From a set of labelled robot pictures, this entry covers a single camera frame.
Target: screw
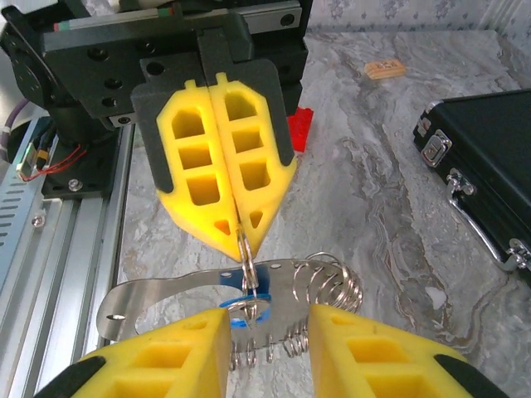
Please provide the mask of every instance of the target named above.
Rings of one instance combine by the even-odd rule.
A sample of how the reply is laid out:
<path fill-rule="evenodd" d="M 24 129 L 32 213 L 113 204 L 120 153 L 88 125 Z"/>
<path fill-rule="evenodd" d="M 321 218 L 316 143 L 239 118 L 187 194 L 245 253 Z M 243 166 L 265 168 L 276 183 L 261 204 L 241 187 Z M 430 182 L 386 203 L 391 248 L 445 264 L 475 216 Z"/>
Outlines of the screw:
<path fill-rule="evenodd" d="M 41 228 L 46 223 L 46 218 L 44 215 L 40 214 L 32 218 L 32 225 L 34 228 Z"/>
<path fill-rule="evenodd" d="M 68 189 L 70 189 L 72 192 L 78 192 L 83 187 L 83 182 L 80 180 L 76 180 L 75 178 L 72 178 L 68 182 Z"/>

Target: briefcase handle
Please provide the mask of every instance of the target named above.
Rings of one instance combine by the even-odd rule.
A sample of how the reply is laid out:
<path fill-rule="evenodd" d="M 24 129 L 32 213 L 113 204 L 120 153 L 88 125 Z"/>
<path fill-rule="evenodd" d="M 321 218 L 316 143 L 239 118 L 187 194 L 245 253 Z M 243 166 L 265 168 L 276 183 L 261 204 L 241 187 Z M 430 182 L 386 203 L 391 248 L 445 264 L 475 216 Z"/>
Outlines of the briefcase handle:
<path fill-rule="evenodd" d="M 500 253 L 496 245 L 481 229 L 480 225 L 460 206 L 458 192 L 463 192 L 465 195 L 474 195 L 475 187 L 468 182 L 468 180 L 456 168 L 452 168 L 450 173 L 446 176 L 448 184 L 446 185 L 446 199 L 454 208 L 468 226 L 477 234 L 480 241 L 485 245 L 492 257 L 497 261 L 497 265 L 503 271 L 515 271 L 517 268 L 526 268 L 531 265 L 531 252 L 529 248 L 518 239 L 511 239 L 509 241 L 509 249 L 506 253 Z"/>

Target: wooden block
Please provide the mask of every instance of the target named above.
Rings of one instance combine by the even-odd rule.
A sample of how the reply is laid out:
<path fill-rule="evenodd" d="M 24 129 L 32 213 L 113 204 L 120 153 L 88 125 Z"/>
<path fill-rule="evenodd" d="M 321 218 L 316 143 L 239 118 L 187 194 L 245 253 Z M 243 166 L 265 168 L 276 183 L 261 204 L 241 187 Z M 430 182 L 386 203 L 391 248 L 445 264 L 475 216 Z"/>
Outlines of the wooden block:
<path fill-rule="evenodd" d="M 365 73 L 372 80 L 387 79 L 406 74 L 406 67 L 399 60 L 374 61 L 365 64 Z"/>

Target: black briefcase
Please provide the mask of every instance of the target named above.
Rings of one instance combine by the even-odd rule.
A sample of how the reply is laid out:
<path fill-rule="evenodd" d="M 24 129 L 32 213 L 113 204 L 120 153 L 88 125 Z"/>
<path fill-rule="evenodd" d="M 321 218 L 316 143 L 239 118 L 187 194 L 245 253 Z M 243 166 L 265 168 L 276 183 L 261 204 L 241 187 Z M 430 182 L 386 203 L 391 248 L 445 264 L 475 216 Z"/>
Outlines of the black briefcase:
<path fill-rule="evenodd" d="M 531 90 L 432 102 L 414 135 L 500 268 L 531 269 Z"/>

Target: metal ring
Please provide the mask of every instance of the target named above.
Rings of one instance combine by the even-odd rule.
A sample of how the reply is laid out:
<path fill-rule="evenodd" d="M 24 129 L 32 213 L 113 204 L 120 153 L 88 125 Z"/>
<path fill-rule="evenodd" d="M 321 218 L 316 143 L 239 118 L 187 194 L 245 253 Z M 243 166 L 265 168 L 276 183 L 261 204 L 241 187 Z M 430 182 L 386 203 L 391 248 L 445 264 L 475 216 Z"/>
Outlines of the metal ring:
<path fill-rule="evenodd" d="M 256 289 L 258 287 L 258 278 L 256 277 L 255 265 L 252 262 L 251 246 L 249 245 L 247 236 L 241 227 L 237 229 L 236 238 L 238 241 L 241 269 L 243 270 L 243 279 L 246 281 L 246 287 L 248 289 Z"/>
<path fill-rule="evenodd" d="M 246 349 L 246 360 L 247 360 L 247 366 L 249 368 L 253 368 L 256 365 L 256 342 L 255 339 L 252 338 L 247 342 L 247 349 Z"/>
<path fill-rule="evenodd" d="M 297 334 L 295 336 L 295 342 L 297 343 L 296 344 L 296 346 L 297 346 L 296 355 L 297 356 L 301 356 L 304 353 L 304 349 L 303 349 L 303 346 L 302 346 L 302 341 L 300 340 L 300 334 Z"/>
<path fill-rule="evenodd" d="M 330 261 L 330 264 L 332 264 L 333 262 L 337 264 L 341 264 L 341 261 L 339 261 L 339 259 L 335 255 L 331 255 L 330 253 L 327 253 L 326 251 L 319 251 L 317 253 L 313 253 L 312 255 L 309 255 L 308 257 L 306 257 L 306 259 L 313 260 L 315 257 L 329 257 L 333 260 L 333 261 Z"/>
<path fill-rule="evenodd" d="M 247 327 L 252 328 L 251 321 L 255 321 L 258 318 L 258 299 L 256 297 L 256 289 L 253 289 L 253 304 L 249 304 L 249 302 L 245 303 L 245 306 L 243 308 L 243 313 L 245 315 Z"/>
<path fill-rule="evenodd" d="M 308 283 L 308 286 L 306 286 L 306 303 L 308 304 L 312 304 L 311 302 L 311 299 L 309 298 L 309 289 L 311 288 L 312 284 L 314 284 L 314 280 L 315 278 L 317 278 L 317 276 L 323 272 L 323 267 L 318 267 L 318 269 L 316 269 L 314 271 L 314 274 L 312 275 L 312 277 L 309 279 L 309 283 Z"/>
<path fill-rule="evenodd" d="M 305 267 L 309 267 L 309 264 L 307 262 L 297 267 L 295 273 L 293 274 L 293 281 L 291 283 L 291 292 L 293 292 L 293 296 L 295 297 L 295 300 L 297 300 L 298 303 L 300 303 L 300 300 L 299 295 L 297 294 L 297 289 L 295 288 L 295 281 L 297 280 L 297 275 L 299 274 L 299 272 Z"/>
<path fill-rule="evenodd" d="M 334 286 L 332 287 L 332 289 L 329 291 L 329 296 L 332 297 L 333 293 L 334 293 L 334 290 L 339 286 L 342 286 L 343 285 L 343 282 L 334 282 Z"/>
<path fill-rule="evenodd" d="M 270 334 L 267 335 L 267 347 L 265 350 L 265 359 L 267 363 L 273 363 L 273 359 L 274 359 L 273 337 Z"/>
<path fill-rule="evenodd" d="M 303 331 L 303 342 L 304 342 L 304 352 L 308 352 L 309 349 L 309 339 L 308 339 L 308 331 Z"/>
<path fill-rule="evenodd" d="M 291 341 L 292 337 L 293 336 L 291 335 L 291 331 L 289 330 L 286 334 L 284 341 L 282 342 L 282 347 L 284 348 L 285 353 L 288 355 L 288 358 L 293 358 L 295 356 L 295 347 L 293 345 L 293 342 Z"/>
<path fill-rule="evenodd" d="M 229 364 L 229 370 L 235 371 L 238 367 L 240 367 L 240 354 L 237 351 L 236 343 L 232 342 L 231 362 Z"/>
<path fill-rule="evenodd" d="M 317 289 L 317 293 L 315 294 L 315 303 L 316 304 L 328 304 L 328 301 L 325 300 L 324 302 L 322 301 L 322 294 L 323 294 L 323 290 L 324 288 L 326 288 L 326 286 L 332 282 L 335 277 L 338 276 L 338 274 L 331 274 L 320 286 L 319 288 Z"/>

